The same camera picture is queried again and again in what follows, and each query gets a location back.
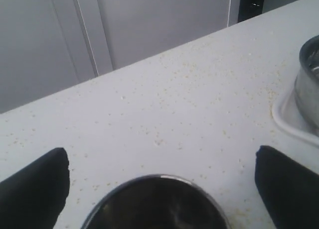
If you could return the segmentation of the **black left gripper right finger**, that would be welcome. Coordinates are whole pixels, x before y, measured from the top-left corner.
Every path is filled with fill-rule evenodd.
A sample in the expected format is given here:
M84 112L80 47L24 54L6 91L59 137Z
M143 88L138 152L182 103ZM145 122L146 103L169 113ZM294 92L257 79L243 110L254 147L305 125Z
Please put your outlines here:
M256 152L255 184L278 229L319 227L319 176L277 149Z

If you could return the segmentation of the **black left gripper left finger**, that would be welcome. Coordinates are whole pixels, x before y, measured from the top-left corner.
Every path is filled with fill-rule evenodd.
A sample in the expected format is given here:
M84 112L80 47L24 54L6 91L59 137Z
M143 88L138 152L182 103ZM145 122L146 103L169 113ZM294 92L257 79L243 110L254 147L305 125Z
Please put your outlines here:
M70 190L67 152L55 148L0 183L2 229L52 229Z

